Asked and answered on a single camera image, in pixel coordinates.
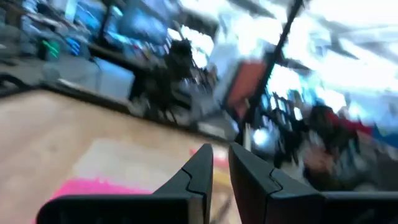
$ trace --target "pink rug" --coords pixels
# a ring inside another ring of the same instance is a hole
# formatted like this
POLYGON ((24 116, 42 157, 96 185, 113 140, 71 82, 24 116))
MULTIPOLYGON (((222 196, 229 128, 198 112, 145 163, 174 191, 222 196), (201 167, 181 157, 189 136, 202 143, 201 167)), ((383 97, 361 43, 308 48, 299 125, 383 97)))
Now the pink rug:
POLYGON ((121 185, 110 184, 100 179, 70 179, 67 180, 53 195, 56 198, 62 195, 88 195, 88 194, 151 194, 142 189, 130 189, 121 185))

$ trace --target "desk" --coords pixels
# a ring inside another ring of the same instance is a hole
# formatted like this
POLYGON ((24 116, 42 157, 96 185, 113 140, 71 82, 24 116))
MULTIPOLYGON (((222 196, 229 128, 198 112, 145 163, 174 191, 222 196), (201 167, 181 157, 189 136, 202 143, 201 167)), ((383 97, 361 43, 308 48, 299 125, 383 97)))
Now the desk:
POLYGON ((208 142, 41 90, 2 99, 0 125, 0 223, 31 223, 71 177, 154 190, 208 142))

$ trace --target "black plastic part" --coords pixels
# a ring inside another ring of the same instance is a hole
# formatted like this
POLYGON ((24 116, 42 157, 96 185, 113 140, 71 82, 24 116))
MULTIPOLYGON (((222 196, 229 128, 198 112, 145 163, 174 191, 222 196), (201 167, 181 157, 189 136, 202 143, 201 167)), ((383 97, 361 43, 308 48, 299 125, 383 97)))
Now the black plastic part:
POLYGON ((152 195, 72 195, 46 203, 37 224, 210 222, 213 149, 198 152, 152 195))
POLYGON ((194 223, 202 224, 201 198, 178 195, 71 195, 46 203, 37 224, 194 223))
POLYGON ((243 224, 264 223, 268 196, 282 187, 271 179, 273 166, 238 144, 229 148, 229 173, 243 224))
POLYGON ((213 186, 213 149, 204 144, 191 159, 154 194, 193 194, 203 197, 203 220, 210 221, 213 186))
POLYGON ((397 192, 318 192, 237 144, 229 171, 242 224, 398 221, 397 192))

